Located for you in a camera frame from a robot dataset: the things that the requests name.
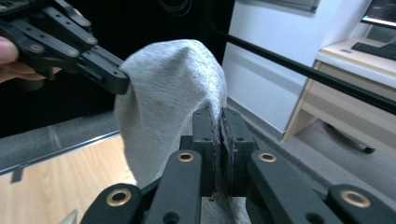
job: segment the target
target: gray cloth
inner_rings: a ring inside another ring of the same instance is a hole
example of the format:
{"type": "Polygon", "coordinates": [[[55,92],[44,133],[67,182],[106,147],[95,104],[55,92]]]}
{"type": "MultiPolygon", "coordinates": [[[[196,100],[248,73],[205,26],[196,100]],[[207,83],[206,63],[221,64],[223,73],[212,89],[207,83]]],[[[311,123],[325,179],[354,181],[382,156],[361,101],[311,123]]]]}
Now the gray cloth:
{"type": "MultiPolygon", "coordinates": [[[[219,120],[226,83],[211,52],[195,40],[151,44],[131,55],[121,70],[131,85],[117,96],[115,116],[126,160],[142,188],[162,174],[180,136],[191,135],[195,110],[207,107],[212,120],[219,120]]],[[[215,130],[218,135],[218,122],[215,130]]],[[[202,223],[245,223],[244,207],[243,200],[221,194],[214,203],[203,199],[202,223]]]]}

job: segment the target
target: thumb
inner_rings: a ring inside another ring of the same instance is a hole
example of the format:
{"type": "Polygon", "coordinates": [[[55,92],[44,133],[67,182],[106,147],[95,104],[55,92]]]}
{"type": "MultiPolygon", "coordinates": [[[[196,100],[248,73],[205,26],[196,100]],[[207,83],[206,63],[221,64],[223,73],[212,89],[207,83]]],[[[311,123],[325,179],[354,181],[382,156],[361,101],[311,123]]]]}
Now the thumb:
{"type": "Polygon", "coordinates": [[[0,36],[0,64],[12,63],[18,58],[18,49],[15,45],[0,36]]]}

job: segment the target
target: wooden desk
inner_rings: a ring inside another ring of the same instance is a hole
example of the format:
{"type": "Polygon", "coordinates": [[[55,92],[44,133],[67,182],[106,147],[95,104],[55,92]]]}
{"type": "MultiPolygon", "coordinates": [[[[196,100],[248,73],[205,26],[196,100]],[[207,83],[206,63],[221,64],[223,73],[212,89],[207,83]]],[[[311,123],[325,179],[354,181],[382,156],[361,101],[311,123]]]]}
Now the wooden desk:
{"type": "MultiPolygon", "coordinates": [[[[315,68],[396,101],[396,62],[351,49],[358,41],[382,45],[352,39],[323,48],[318,53],[315,68]]],[[[283,140],[288,140],[316,119],[396,157],[396,116],[308,79],[283,140]]]]}
{"type": "Polygon", "coordinates": [[[135,184],[120,136],[84,147],[23,170],[22,181],[0,176],[1,223],[61,222],[78,210],[78,223],[105,188],[135,184]]]}

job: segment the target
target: black keyboard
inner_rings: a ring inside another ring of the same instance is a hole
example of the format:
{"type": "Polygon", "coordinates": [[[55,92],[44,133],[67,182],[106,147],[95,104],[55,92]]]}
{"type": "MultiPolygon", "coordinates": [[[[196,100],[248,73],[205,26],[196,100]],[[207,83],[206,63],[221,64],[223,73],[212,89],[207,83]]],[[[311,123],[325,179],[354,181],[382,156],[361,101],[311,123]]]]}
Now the black keyboard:
{"type": "Polygon", "coordinates": [[[374,47],[372,45],[367,45],[367,44],[358,42],[354,46],[352,46],[352,49],[396,61],[396,45],[395,44],[389,44],[384,47],[378,48],[378,47],[374,47]]]}

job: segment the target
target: white wall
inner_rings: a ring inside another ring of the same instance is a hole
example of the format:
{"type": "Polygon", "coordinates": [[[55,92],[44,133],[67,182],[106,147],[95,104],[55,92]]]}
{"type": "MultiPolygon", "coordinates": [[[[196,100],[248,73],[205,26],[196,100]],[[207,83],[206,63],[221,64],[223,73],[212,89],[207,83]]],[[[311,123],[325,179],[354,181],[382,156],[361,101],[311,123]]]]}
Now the white wall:
{"type": "MultiPolygon", "coordinates": [[[[312,66],[318,51],[347,39],[369,0],[321,0],[316,13],[257,0],[237,0],[230,35],[312,66]]],[[[229,97],[285,132],[306,78],[228,44],[223,69],[229,97]]]]}

